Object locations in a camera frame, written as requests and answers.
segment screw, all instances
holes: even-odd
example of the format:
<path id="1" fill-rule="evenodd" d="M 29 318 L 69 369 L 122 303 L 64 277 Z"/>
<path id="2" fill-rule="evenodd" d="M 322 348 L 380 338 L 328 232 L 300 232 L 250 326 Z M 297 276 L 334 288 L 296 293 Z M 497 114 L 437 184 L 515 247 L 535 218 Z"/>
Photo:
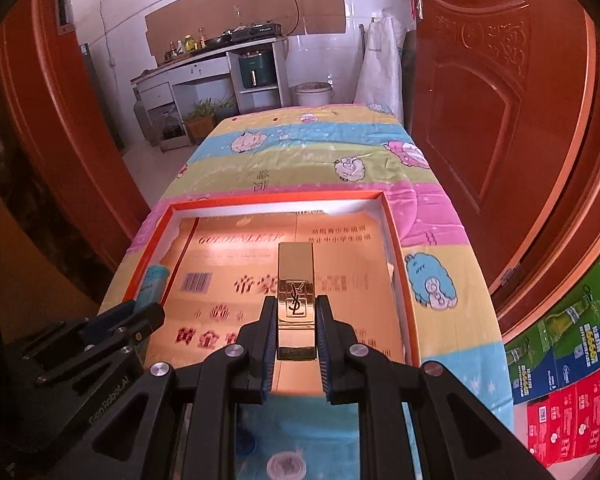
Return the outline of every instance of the screw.
<path id="1" fill-rule="evenodd" d="M 224 349 L 224 353 L 229 357 L 240 357 L 244 354 L 244 347 L 242 345 L 229 345 Z"/>
<path id="2" fill-rule="evenodd" d="M 427 375 L 431 375 L 434 377 L 439 377 L 444 371 L 444 368 L 438 361 L 427 361 L 422 365 L 422 369 Z"/>
<path id="3" fill-rule="evenodd" d="M 151 375 L 161 377 L 169 371 L 169 365 L 163 362 L 154 363 L 151 365 L 151 368 L 149 368 L 149 370 L 151 372 Z"/>
<path id="4" fill-rule="evenodd" d="M 364 357 L 369 353 L 369 348 L 362 343 L 355 343 L 349 347 L 349 353 L 355 357 Z"/>

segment pink stripe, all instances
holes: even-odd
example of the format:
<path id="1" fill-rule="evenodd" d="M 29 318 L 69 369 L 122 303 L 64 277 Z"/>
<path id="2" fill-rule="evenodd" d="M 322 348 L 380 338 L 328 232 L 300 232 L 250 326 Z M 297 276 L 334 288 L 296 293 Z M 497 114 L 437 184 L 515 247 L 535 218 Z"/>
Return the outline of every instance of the pink stripe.
<path id="1" fill-rule="evenodd" d="M 402 247 L 419 245 L 468 245 L 464 228 L 440 184 L 431 182 L 412 183 L 408 180 L 386 184 L 299 184 L 298 186 L 269 186 L 266 193 L 339 191 L 339 190 L 384 191 L 398 230 Z M 257 194 L 253 189 L 234 189 L 225 192 L 188 193 L 160 200 L 144 220 L 136 238 L 128 248 L 129 253 L 139 251 L 150 240 L 155 225 L 168 206 L 177 202 L 190 202 L 201 198 L 224 198 Z"/>

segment white bucket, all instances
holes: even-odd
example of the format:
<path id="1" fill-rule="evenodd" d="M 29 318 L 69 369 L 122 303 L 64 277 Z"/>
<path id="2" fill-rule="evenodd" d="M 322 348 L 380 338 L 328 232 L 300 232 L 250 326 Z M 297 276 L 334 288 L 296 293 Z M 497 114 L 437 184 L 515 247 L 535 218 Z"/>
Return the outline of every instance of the white bucket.
<path id="1" fill-rule="evenodd" d="M 331 103 L 334 95 L 333 88 L 329 83 L 319 81 L 300 83 L 292 90 L 296 93 L 298 106 L 326 106 Z"/>

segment floor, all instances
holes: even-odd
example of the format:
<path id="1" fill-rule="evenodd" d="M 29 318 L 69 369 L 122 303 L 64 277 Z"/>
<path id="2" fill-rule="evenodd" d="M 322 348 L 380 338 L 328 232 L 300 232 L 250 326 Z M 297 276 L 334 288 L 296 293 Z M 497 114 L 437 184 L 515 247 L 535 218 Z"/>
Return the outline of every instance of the floor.
<path id="1" fill-rule="evenodd" d="M 144 141 L 126 150 L 122 158 L 149 207 L 160 200 L 195 149 L 196 146 L 186 146 L 163 153 L 160 146 Z"/>

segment red door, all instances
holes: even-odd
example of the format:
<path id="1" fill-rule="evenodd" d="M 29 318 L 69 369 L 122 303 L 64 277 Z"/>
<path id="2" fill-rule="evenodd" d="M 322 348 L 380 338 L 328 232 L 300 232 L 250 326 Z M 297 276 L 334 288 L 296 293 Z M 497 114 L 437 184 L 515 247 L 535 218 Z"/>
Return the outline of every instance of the red door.
<path id="1" fill-rule="evenodd" d="M 595 33 L 576 0 L 422 0 L 413 139 L 493 292 L 554 207 L 589 118 Z"/>

